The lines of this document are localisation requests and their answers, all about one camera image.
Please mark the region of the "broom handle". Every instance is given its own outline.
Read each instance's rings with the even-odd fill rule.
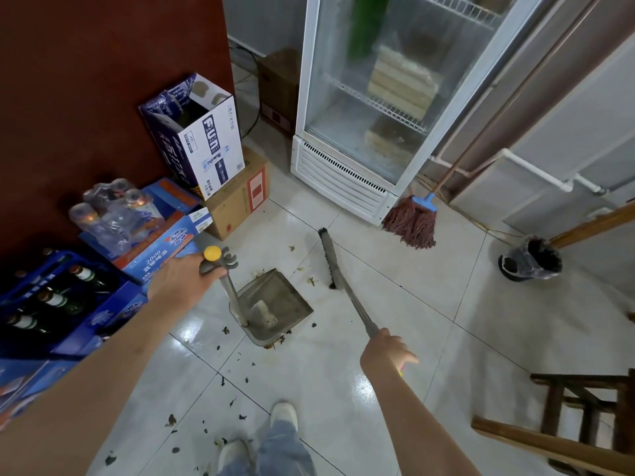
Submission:
[[[599,2],[599,0],[592,0],[586,6],[586,8],[584,8],[584,11],[577,16],[577,18],[571,24],[571,26],[569,26],[569,28],[560,36],[560,38],[558,39],[556,44],[553,45],[549,49],[549,51],[547,53],[545,53],[544,57],[542,57],[542,59],[539,61],[539,63],[529,72],[529,75],[527,75],[527,78],[524,79],[521,82],[521,84],[518,86],[518,88],[516,88],[516,90],[514,90],[514,93],[512,93],[512,96],[509,99],[507,99],[507,101],[503,104],[503,106],[501,106],[498,109],[498,111],[496,112],[496,115],[494,115],[491,119],[489,119],[489,121],[487,122],[487,124],[485,124],[485,127],[483,127],[483,129],[481,130],[479,135],[477,135],[476,138],[474,140],[472,140],[472,142],[470,142],[470,144],[463,151],[461,156],[459,158],[457,158],[456,161],[452,164],[452,167],[448,168],[448,171],[443,175],[443,177],[441,177],[441,180],[439,182],[437,182],[436,185],[434,186],[434,188],[432,189],[432,191],[430,191],[431,195],[432,194],[436,194],[441,189],[443,184],[448,181],[448,179],[452,176],[452,174],[454,172],[456,172],[456,169],[459,167],[459,165],[463,161],[463,159],[467,156],[467,154],[469,153],[470,149],[472,149],[472,147],[477,142],[480,141],[480,139],[484,136],[484,134],[489,130],[489,128],[492,125],[494,125],[497,121],[500,120],[500,118],[504,115],[504,113],[512,105],[512,103],[514,103],[516,101],[516,99],[518,99],[518,96],[520,95],[520,93],[536,77],[538,72],[543,69],[543,67],[547,64],[547,62],[560,49],[560,47],[567,41],[567,39],[578,28],[578,26],[580,26],[580,23],[582,23],[582,21],[589,15],[591,10],[598,4],[598,2]]]

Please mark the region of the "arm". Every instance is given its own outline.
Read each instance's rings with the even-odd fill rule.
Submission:
[[[170,259],[139,313],[0,433],[0,474],[86,474],[155,349],[226,272],[201,276],[201,261]]]
[[[402,476],[480,476],[478,470],[400,376],[398,368],[417,356],[382,329],[360,364],[375,390],[393,440]]]

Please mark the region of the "white cardboard box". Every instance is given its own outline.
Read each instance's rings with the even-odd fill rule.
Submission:
[[[139,111],[177,181],[203,200],[244,168],[234,96],[201,75],[193,73]]]

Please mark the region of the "white shoe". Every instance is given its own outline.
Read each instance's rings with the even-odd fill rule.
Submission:
[[[278,420],[289,421],[295,430],[298,430],[298,414],[290,402],[278,402],[271,409],[271,425],[273,426]]]
[[[234,459],[241,456],[249,459],[249,451],[247,451],[244,442],[236,440],[227,443],[220,451],[220,456],[218,456],[218,472],[221,472],[226,464],[231,463]]]

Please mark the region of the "glass fridge door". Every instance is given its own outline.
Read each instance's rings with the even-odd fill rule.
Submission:
[[[514,0],[320,0],[306,132],[396,184]]]

